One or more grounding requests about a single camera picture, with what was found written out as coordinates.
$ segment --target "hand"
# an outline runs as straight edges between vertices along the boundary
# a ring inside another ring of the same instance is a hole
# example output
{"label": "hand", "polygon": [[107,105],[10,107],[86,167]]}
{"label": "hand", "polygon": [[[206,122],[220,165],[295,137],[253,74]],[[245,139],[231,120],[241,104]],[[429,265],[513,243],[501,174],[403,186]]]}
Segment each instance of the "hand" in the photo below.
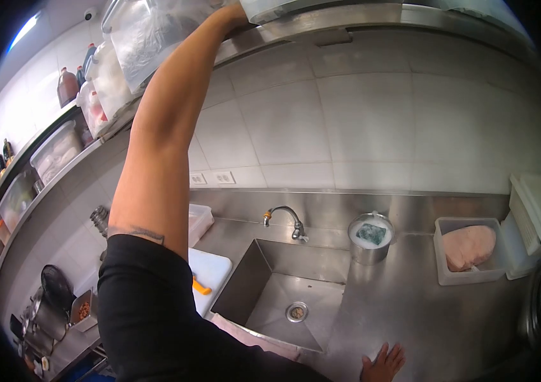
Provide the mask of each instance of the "hand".
{"label": "hand", "polygon": [[388,349],[389,344],[385,342],[374,362],[367,356],[361,358],[362,370],[359,377],[361,382],[391,382],[406,362],[406,358],[404,348],[399,343],[393,346],[389,354]]}

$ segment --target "sink drain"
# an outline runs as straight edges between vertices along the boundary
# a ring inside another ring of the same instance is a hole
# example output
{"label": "sink drain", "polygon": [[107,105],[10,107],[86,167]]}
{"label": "sink drain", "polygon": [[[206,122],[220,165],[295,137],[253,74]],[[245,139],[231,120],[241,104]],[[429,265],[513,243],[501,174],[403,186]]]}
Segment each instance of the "sink drain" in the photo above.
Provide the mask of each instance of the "sink drain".
{"label": "sink drain", "polygon": [[285,317],[291,322],[303,322],[308,315],[308,306],[304,302],[292,302],[285,310]]}

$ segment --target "forearm tattoo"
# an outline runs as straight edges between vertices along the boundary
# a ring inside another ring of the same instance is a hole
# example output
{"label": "forearm tattoo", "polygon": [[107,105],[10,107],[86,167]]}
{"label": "forearm tattoo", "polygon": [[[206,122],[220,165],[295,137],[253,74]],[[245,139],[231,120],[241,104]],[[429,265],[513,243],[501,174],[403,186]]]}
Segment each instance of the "forearm tattoo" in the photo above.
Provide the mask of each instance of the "forearm tattoo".
{"label": "forearm tattoo", "polygon": [[109,226],[107,230],[107,236],[117,235],[118,233],[123,233],[125,235],[138,236],[144,239],[148,239],[149,241],[153,241],[154,243],[164,245],[164,235],[160,235],[157,232],[151,231],[149,229],[145,229],[143,227],[139,227],[138,225],[130,225],[129,229],[122,228],[122,227],[115,227],[114,225]]}

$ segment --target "black shirt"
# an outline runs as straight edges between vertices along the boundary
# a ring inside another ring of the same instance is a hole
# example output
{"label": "black shirt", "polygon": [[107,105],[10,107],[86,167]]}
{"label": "black shirt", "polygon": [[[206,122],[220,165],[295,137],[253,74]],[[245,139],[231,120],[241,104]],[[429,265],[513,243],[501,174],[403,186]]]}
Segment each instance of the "black shirt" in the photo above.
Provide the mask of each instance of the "black shirt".
{"label": "black shirt", "polygon": [[118,381],[329,381],[200,317],[190,266],[159,244],[110,237],[99,277],[98,329]]}

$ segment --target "security camera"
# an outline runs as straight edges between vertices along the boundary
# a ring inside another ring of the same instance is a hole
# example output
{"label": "security camera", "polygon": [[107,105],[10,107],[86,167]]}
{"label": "security camera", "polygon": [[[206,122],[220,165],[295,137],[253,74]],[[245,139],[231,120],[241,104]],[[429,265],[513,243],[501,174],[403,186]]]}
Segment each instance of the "security camera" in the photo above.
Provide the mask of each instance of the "security camera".
{"label": "security camera", "polygon": [[98,9],[96,9],[95,7],[88,8],[83,14],[83,19],[86,21],[90,21],[91,19],[96,17],[97,13],[98,13]]}

